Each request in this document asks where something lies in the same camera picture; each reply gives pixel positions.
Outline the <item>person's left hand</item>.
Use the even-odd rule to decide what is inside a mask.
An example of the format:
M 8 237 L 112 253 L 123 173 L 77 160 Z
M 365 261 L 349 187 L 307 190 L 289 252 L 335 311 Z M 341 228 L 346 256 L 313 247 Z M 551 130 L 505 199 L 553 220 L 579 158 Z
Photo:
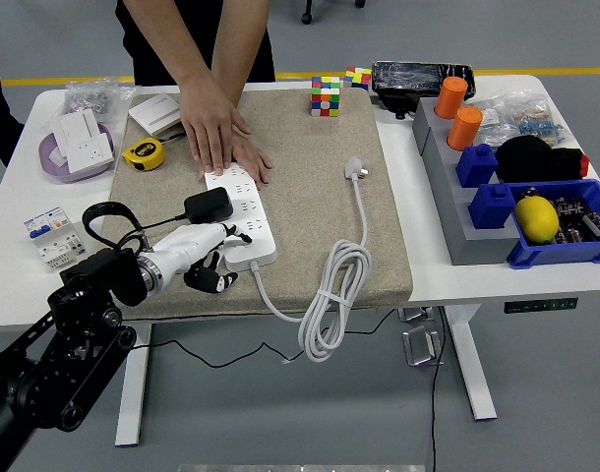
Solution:
M 218 160 L 213 159 L 212 151 L 204 158 L 194 155 L 195 161 L 199 164 L 200 179 L 203 179 L 206 174 L 220 176 L 233 162 L 237 162 L 253 179 L 259 190 L 270 181 L 269 170 L 273 165 L 269 157 L 240 133 L 232 131 L 226 143 L 221 145 L 219 152 Z

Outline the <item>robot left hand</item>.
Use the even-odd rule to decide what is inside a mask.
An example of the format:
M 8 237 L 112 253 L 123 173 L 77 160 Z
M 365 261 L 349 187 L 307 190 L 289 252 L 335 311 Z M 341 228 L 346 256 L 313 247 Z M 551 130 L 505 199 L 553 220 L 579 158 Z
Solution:
M 187 286 L 217 294 L 231 286 L 238 274 L 216 272 L 227 237 L 236 236 L 244 244 L 252 238 L 235 224 L 203 223 L 182 225 L 150 249 L 137 255 L 138 265 L 147 291 L 160 293 L 172 277 L 182 274 Z

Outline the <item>person's right hand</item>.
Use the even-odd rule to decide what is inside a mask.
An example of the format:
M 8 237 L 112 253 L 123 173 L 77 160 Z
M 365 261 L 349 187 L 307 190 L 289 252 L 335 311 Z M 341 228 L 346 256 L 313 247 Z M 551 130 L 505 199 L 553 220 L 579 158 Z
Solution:
M 178 87 L 181 121 L 191 153 L 205 172 L 219 175 L 231 161 L 236 131 L 251 134 L 237 110 L 243 86 L 205 76 L 182 81 Z

